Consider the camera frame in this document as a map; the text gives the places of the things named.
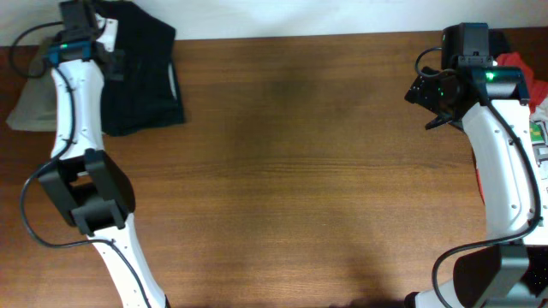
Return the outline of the black shorts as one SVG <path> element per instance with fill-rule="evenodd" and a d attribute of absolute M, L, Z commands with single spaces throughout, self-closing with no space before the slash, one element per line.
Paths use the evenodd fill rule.
<path fill-rule="evenodd" d="M 118 21 L 115 48 L 123 51 L 122 79 L 106 80 L 101 95 L 102 131 L 126 136 L 185 122 L 173 61 L 176 30 L 133 2 L 97 4 Z"/>

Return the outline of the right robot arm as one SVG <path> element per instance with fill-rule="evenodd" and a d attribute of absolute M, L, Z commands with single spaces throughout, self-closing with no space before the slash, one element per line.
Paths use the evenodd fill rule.
<path fill-rule="evenodd" d="M 486 238 L 451 248 L 447 282 L 410 293 L 407 307 L 543 307 L 547 303 L 547 140 L 530 119 L 527 83 L 500 66 L 485 23 L 443 31 L 441 68 L 416 68 L 406 99 L 430 110 L 473 148 Z"/>

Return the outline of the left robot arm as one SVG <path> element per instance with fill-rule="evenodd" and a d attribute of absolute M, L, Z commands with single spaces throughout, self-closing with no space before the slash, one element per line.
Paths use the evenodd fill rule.
<path fill-rule="evenodd" d="M 125 307 L 167 307 L 136 234 L 134 190 L 104 149 L 101 95 L 116 63 L 118 22 L 88 1 L 59 4 L 63 29 L 46 53 L 57 96 L 51 160 L 38 180 L 63 220 L 93 246 Z"/>

